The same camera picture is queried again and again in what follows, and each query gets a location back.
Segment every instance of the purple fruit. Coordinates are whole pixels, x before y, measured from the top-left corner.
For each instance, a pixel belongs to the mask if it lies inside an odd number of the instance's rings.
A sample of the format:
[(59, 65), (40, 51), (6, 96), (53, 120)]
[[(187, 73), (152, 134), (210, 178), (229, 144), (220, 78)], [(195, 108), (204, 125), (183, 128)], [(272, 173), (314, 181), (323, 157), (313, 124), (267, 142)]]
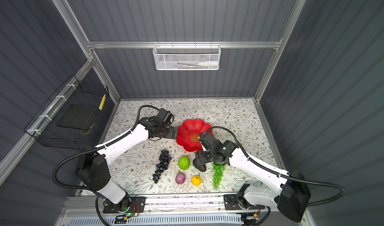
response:
[(178, 184), (183, 184), (185, 182), (185, 174), (183, 173), (179, 173), (177, 176), (176, 176), (176, 183)]

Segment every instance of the red bowl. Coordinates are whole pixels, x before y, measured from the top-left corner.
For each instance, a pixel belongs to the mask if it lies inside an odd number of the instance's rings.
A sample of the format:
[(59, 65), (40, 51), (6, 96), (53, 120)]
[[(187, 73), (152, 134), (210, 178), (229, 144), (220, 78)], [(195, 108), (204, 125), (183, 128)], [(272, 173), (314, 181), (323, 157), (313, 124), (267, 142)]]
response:
[(176, 143), (184, 147), (188, 152), (202, 150), (199, 134), (206, 132), (210, 127), (211, 125), (205, 123), (202, 119), (187, 119), (179, 126)]

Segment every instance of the white mesh basket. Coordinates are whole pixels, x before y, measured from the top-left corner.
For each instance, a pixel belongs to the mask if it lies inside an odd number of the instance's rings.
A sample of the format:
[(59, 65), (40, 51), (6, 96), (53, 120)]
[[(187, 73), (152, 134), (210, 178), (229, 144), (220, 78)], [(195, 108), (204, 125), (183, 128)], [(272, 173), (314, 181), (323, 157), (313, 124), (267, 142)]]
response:
[(208, 48), (153, 47), (157, 70), (218, 70), (220, 46)]

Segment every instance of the black mesh basket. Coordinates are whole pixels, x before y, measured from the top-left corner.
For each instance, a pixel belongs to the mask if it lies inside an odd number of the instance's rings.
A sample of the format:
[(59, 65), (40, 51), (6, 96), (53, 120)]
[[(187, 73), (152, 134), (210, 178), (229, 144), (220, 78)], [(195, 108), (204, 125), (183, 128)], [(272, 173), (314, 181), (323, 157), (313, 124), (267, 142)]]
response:
[(87, 144), (99, 112), (108, 95), (105, 85), (76, 81), (37, 123), (29, 123), (24, 131), (41, 145), (80, 149)]

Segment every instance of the table surface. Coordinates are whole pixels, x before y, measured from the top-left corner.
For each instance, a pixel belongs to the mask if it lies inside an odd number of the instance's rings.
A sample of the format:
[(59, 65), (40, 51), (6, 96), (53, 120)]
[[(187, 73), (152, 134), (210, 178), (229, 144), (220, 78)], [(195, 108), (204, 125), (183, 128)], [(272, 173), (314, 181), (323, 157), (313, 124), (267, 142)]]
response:
[[(105, 141), (130, 129), (136, 120), (137, 110), (141, 105), (149, 104), (164, 108), (175, 115), (173, 126), (180, 126), (187, 119), (200, 118), (212, 126), (223, 126), (233, 131), (243, 147), (251, 155), (277, 166), (270, 145), (266, 139), (260, 119), (252, 99), (189, 99), (189, 100), (147, 100), (121, 101), (108, 129)], [(144, 108), (141, 117), (156, 115), (156, 110)], [(220, 139), (234, 141), (224, 130), (214, 129), (214, 136)], [(170, 152), (172, 160), (168, 170), (161, 174), (157, 184), (152, 181), (162, 149)], [(207, 164), (207, 171), (199, 172), (192, 165), (194, 153), (184, 150), (175, 140), (162, 138), (157, 142), (145, 140), (119, 156), (109, 167), (112, 178), (129, 194), (158, 194), (158, 193), (207, 193), (207, 192), (237, 192), (244, 183), (266, 188), (262, 182), (249, 176), (240, 169), (225, 166), (222, 181), (218, 189), (212, 185), (212, 165)], [(187, 156), (191, 165), (187, 170), (178, 167), (181, 156)], [(184, 184), (178, 185), (175, 177), (179, 172), (186, 175)], [(199, 175), (202, 183), (194, 186), (193, 176)], [(92, 195), (83, 190), (81, 195)]]

